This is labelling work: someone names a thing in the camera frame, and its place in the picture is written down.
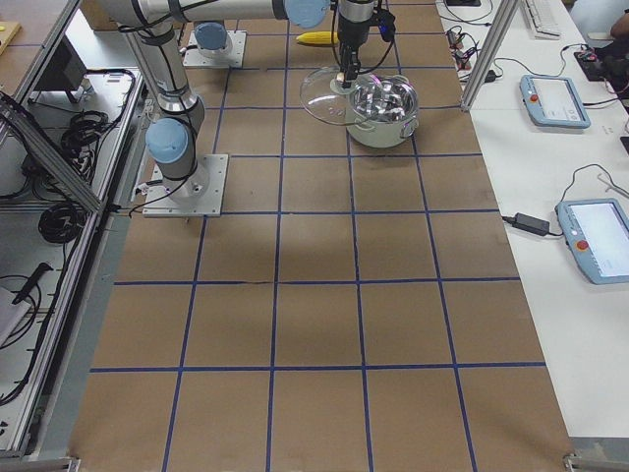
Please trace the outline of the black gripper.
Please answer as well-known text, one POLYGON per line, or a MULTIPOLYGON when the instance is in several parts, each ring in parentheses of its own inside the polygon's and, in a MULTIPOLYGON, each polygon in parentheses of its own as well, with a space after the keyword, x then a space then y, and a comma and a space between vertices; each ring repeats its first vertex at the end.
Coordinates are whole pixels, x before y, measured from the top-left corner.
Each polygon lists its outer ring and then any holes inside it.
POLYGON ((342 88, 350 86, 360 73, 358 51, 368 40, 371 28, 377 28, 385 42, 394 38, 396 17, 381 1, 340 0, 337 2, 339 40, 339 79, 342 88))

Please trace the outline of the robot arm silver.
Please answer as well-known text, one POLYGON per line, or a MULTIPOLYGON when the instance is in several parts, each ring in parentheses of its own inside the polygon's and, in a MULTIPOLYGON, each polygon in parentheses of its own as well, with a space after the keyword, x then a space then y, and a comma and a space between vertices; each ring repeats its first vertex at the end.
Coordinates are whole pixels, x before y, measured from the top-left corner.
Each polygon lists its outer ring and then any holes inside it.
POLYGON ((232 49, 231 39, 223 22, 194 23, 195 43, 189 45, 206 57, 220 57, 228 54, 232 49))
POLYGON ((286 20, 312 29, 334 11, 329 33, 338 58, 341 90, 369 75, 359 50, 371 29, 395 38, 395 17, 379 1, 103 1, 101 7, 125 34, 142 73, 154 89, 162 116, 146 132, 146 146, 162 173, 166 194, 189 207, 207 194, 209 173, 197 155, 204 119, 200 97, 190 88, 174 26, 192 23, 200 50, 225 50, 227 20, 286 20))

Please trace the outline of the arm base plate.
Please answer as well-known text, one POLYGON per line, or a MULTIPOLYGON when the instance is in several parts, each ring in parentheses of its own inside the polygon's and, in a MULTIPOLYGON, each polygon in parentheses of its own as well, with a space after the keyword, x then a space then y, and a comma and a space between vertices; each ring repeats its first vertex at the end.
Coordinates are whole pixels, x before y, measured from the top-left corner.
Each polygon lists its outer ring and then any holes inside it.
POLYGON ((145 217, 198 217, 221 215, 228 170, 227 154, 203 154, 197 157, 196 173, 173 195, 178 183, 166 179, 147 191, 145 217))
POLYGON ((223 48, 199 47, 192 31, 186 47, 183 64, 188 69, 240 69, 243 67, 247 33, 244 30, 227 30, 223 48))

